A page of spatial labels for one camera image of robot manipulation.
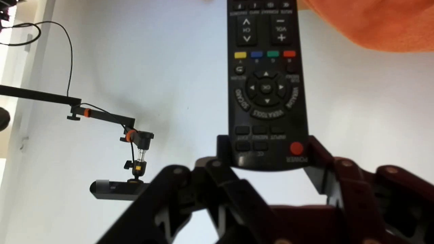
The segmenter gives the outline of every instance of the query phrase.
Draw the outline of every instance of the blue button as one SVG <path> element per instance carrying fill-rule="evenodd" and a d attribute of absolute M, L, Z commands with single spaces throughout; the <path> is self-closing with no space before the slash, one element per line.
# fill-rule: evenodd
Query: blue button
<path fill-rule="evenodd" d="M 262 58 L 263 55 L 264 55 L 264 53 L 261 52 L 261 51 L 258 51 L 258 52 L 251 52 L 251 53 L 250 53 L 250 56 L 251 56 L 253 59 Z"/>

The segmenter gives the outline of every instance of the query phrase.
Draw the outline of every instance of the orange towel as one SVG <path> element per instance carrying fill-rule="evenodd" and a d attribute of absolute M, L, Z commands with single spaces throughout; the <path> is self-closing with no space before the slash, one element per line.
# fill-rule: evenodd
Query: orange towel
<path fill-rule="evenodd" d="M 434 0 L 304 0 L 354 43 L 389 52 L 434 51 Z"/>

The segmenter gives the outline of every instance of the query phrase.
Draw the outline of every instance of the black cable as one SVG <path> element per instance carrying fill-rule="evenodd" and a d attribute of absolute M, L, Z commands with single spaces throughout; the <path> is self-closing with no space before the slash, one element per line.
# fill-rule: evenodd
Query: black cable
<path fill-rule="evenodd" d="M 69 80 L 68 80 L 68 88 L 66 89 L 66 96 L 69 96 L 69 87 L 71 86 L 71 78 L 72 78 L 72 63 L 73 63 L 72 54 L 73 54 L 73 51 L 72 51 L 71 38 L 69 37 L 68 31 L 66 31 L 66 29 L 65 29 L 65 27 L 63 27 L 63 25 L 61 25 L 55 21 L 46 20 L 46 21 L 41 21 L 41 22 L 37 22 L 37 23 L 21 23 L 21 24 L 17 24 L 14 26 L 10 26 L 10 27 L 2 27 L 2 29 L 9 29 L 9 28 L 24 28 L 24 27 L 34 26 L 38 29 L 38 35 L 35 38 L 33 38 L 30 41 L 27 41 L 25 43 L 0 43 L 0 44 L 6 45 L 6 46 L 25 46 L 25 45 L 31 44 L 31 43 L 37 41 L 41 37 L 42 31 L 41 31 L 41 28 L 39 28 L 39 26 L 37 26 L 37 25 L 43 24 L 43 23 L 52 23 L 52 24 L 56 24 L 56 25 L 60 26 L 63 29 L 63 31 L 65 32 L 66 37 L 68 38 L 69 47 L 71 49 L 71 68 L 69 69 Z"/>
<path fill-rule="evenodd" d="M 110 112 L 108 112 L 107 110 L 104 110 L 104 109 L 102 109 L 102 108 L 99 108 L 99 107 L 97 107 L 97 106 L 95 106 L 95 105 L 92 105 L 92 104 L 90 104 L 90 103 L 86 103 L 86 102 L 83 102 L 83 103 L 80 103 L 80 104 L 78 104 L 78 105 L 75 105 L 75 106 L 72 106 L 73 108 L 75 108 L 75 107 L 79 107 L 79 106 L 81 106 L 81 105 L 87 105 L 87 106 L 91 106 L 91 107 L 93 107 L 93 108 L 95 108 L 95 109 L 98 109 L 98 110 L 100 110 L 100 111 L 103 111 L 104 113 L 106 113 L 106 114 L 108 114 L 108 115 L 110 115 L 114 120 L 116 120 L 121 126 L 122 126 L 122 128 L 124 128 L 124 131 L 127 131 L 127 128 L 126 128 L 126 126 L 125 125 L 123 125 L 115 116 L 113 116 Z M 133 161 L 132 162 L 134 162 L 134 147 L 133 147 L 133 142 L 131 141 L 130 142 L 130 144 L 131 144 L 131 155 L 133 156 Z"/>

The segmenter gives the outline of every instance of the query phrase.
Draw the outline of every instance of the tv remote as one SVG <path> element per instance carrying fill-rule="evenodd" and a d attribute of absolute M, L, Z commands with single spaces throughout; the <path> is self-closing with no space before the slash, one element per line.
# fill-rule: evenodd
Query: tv remote
<path fill-rule="evenodd" d="M 227 8 L 231 166 L 307 166 L 296 0 L 228 0 Z"/>

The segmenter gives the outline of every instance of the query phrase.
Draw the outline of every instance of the ok button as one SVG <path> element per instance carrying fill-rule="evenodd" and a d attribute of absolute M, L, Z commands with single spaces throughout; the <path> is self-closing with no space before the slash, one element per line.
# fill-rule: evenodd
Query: ok button
<path fill-rule="evenodd" d="M 273 92 L 273 87 L 270 84 L 261 84 L 260 90 L 262 94 L 267 95 Z"/>

